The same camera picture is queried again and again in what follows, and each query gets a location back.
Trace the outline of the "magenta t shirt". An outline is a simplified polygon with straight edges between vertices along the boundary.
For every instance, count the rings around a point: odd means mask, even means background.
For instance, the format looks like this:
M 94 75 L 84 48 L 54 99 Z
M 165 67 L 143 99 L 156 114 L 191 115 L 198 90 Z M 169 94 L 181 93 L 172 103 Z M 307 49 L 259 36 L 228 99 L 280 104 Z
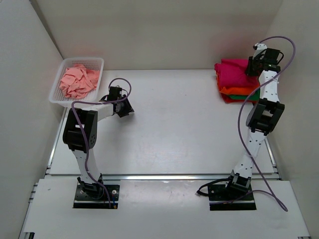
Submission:
M 257 77 L 246 75 L 247 66 L 247 59 L 221 59 L 220 63 L 214 65 L 214 70 L 218 77 L 218 85 L 222 88 L 258 86 Z

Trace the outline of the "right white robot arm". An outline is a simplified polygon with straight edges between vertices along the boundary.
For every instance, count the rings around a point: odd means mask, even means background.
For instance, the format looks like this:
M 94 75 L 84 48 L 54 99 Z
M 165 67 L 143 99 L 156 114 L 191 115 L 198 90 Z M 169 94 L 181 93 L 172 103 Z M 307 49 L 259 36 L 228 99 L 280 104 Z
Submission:
M 246 75 L 258 77 L 261 85 L 258 89 L 260 96 L 247 116 L 248 134 L 244 146 L 246 152 L 232 170 L 229 182 L 223 187 L 225 197 L 232 200 L 248 193 L 255 167 L 254 159 L 285 109 L 278 97 L 278 78 L 281 70 L 279 63 L 284 57 L 283 53 L 261 43 L 254 49 L 254 55 L 248 60 Z

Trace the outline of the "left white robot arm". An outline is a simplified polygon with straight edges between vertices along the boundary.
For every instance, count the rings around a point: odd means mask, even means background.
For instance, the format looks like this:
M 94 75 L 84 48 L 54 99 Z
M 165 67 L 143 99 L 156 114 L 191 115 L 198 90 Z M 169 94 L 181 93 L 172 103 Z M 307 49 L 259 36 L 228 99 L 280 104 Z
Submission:
M 89 103 L 84 108 L 72 106 L 67 116 L 62 139 L 77 160 L 81 190 L 94 200 L 109 195 L 103 185 L 93 151 L 97 141 L 98 122 L 114 115 L 122 118 L 133 113 L 128 94 L 120 86 L 111 86 L 109 93 L 101 101 Z

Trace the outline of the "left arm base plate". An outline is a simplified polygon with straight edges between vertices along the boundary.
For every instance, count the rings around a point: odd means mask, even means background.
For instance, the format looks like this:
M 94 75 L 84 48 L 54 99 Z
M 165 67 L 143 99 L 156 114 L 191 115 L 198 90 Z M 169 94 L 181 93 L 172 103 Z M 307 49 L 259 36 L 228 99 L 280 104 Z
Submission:
M 109 193 L 109 197 L 102 189 L 97 194 L 83 189 L 80 184 L 77 185 L 73 208 L 75 209 L 110 209 L 115 210 L 119 206 L 120 185 L 104 185 Z

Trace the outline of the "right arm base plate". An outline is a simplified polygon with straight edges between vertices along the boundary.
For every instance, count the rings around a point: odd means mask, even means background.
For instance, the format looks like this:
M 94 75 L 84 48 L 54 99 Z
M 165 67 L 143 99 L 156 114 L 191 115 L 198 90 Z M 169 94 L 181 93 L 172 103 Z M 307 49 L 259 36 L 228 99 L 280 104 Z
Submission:
M 232 191 L 225 184 L 207 183 L 197 191 L 197 195 L 208 197 L 210 211 L 254 211 L 257 210 L 254 195 Z

